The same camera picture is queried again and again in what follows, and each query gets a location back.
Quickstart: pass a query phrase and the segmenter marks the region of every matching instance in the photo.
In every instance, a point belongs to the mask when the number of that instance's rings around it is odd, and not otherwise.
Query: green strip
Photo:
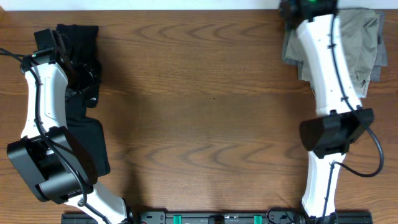
[[[173,216],[173,224],[181,224],[182,218],[181,215],[174,215]]]
[[[262,216],[255,215],[254,216],[254,224],[262,224]]]

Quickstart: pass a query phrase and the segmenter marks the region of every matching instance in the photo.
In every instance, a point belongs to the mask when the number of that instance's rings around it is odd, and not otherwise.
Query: stack of cloth
[[[370,81],[380,81],[381,67],[388,64],[382,36],[385,13],[371,9],[345,9],[340,10],[339,16],[349,75],[357,96],[365,98]],[[295,30],[288,23],[285,24],[282,60],[289,65],[297,65],[298,79],[310,82],[313,89],[307,56]]]

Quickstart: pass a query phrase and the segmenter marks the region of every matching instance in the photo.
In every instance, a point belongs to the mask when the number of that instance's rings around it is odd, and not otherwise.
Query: cloth
[[[73,63],[73,69],[78,72],[79,89],[84,89],[93,81],[90,74],[84,69],[84,64],[90,64],[97,74],[101,73],[101,64],[97,61],[95,55],[98,26],[59,24],[57,31],[67,39],[65,41],[67,54]],[[71,90],[67,89],[65,95],[70,92]],[[94,108],[98,103],[98,97],[99,86],[82,95],[69,97],[65,101],[65,113],[68,130],[91,155],[98,177],[101,177],[111,171],[103,128],[98,120],[86,117],[87,107]]]
[[[370,79],[380,79],[380,66],[387,65],[387,54],[382,38],[385,15],[369,9],[341,10],[343,49],[349,74],[359,97],[365,97]],[[300,41],[285,24],[282,60],[298,65],[298,79],[312,82],[310,69]]]

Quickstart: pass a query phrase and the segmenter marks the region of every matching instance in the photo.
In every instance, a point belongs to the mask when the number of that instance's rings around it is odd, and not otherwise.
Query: cable
[[[0,53],[0,55],[11,56],[11,55],[9,55],[7,53]],[[25,57],[25,55],[21,55],[21,54],[14,54],[14,55],[17,56],[17,57]]]
[[[106,217],[105,217],[104,215],[100,214],[100,212],[97,212],[97,211],[96,211],[93,207],[91,207],[89,204],[86,204],[85,207],[86,207],[89,211],[91,211],[92,213],[94,213],[94,215],[96,215],[96,216],[102,218],[102,221],[104,221],[105,224],[109,224],[108,219],[106,219]]]
[[[379,142],[377,136],[372,131],[372,129],[365,123],[365,121],[357,114],[357,112],[354,110],[354,108],[350,105],[350,103],[348,102],[348,97],[347,97],[347,95],[346,95],[346,93],[344,91],[343,84],[342,84],[342,81],[341,81],[341,77],[340,77],[340,74],[338,72],[337,62],[336,62],[336,55],[335,55],[335,47],[336,47],[336,45],[333,42],[333,38],[334,38],[333,30],[334,30],[334,26],[335,26],[335,19],[336,19],[336,13],[333,13],[333,18],[331,20],[331,26],[330,26],[330,48],[331,48],[331,55],[333,57],[333,65],[335,67],[336,76],[337,76],[337,79],[338,79],[338,84],[340,86],[341,94],[343,95],[341,100],[345,101],[345,103],[347,104],[347,107],[351,110],[351,112],[355,115],[356,119],[361,123],[361,125],[369,133],[370,137],[374,141],[374,143],[375,143],[375,145],[377,147],[377,150],[379,152],[380,162],[379,162],[379,167],[376,169],[376,171],[374,171],[371,174],[362,174],[362,173],[360,173],[358,171],[355,171],[354,169],[350,168],[349,166],[347,166],[347,165],[345,165],[345,164],[343,164],[341,162],[333,161],[330,164],[330,174],[329,174],[328,188],[326,190],[325,205],[323,207],[323,215],[322,215],[323,223],[325,222],[326,208],[327,208],[328,200],[329,200],[331,178],[332,178],[332,175],[333,175],[333,169],[335,168],[336,164],[341,166],[341,167],[343,167],[343,168],[345,168],[346,170],[350,171],[351,173],[353,173],[353,174],[355,174],[357,176],[360,176],[360,177],[374,177],[374,176],[376,176],[376,175],[378,175],[380,173],[380,171],[383,169],[383,166],[384,166],[384,153],[383,153],[382,147],[380,145],[380,142]]]
[[[86,190],[83,186],[83,180],[81,179],[79,173],[72,167],[72,165],[65,159],[65,157],[60,153],[60,151],[54,147],[54,145],[51,143],[51,141],[45,136],[45,134],[42,131],[42,122],[40,121],[39,118],[39,114],[40,114],[40,80],[37,76],[37,74],[33,71],[33,69],[29,66],[29,64],[25,61],[23,61],[22,59],[20,59],[17,55],[14,55],[13,53],[4,50],[2,48],[0,48],[0,51],[4,52],[5,55],[7,56],[11,56],[14,59],[16,59],[17,61],[19,61],[21,64],[23,64],[26,68],[29,69],[29,71],[31,72],[31,74],[33,75],[34,79],[35,79],[35,84],[36,84],[36,96],[35,96],[35,119],[34,119],[34,123],[36,124],[37,130],[40,134],[40,136],[42,137],[42,139],[44,140],[44,142],[46,143],[46,145],[48,145],[49,148],[51,148],[51,150],[53,150],[53,152],[57,155],[57,157],[68,167],[68,169],[71,171],[71,173],[73,174],[73,176],[76,178],[78,185],[81,189],[81,193],[83,195],[83,200],[78,202],[78,206],[79,207],[84,207],[87,204],[87,193]]]

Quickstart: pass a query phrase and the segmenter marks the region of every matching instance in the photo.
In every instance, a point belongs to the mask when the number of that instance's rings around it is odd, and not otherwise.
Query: folded black cloth
[[[96,59],[96,37],[98,26],[66,26],[59,24],[57,31],[66,37],[65,47],[72,61],[72,67],[78,74],[78,90],[90,86],[94,79],[85,66],[92,68],[93,73],[101,74],[101,64]],[[104,132],[101,123],[86,117],[86,109],[94,108],[98,103],[100,86],[96,85],[83,94],[69,96],[65,102],[68,130],[79,140],[80,144],[91,154],[97,169],[98,177],[108,174],[111,169],[106,153]],[[65,95],[74,90],[67,90]]]

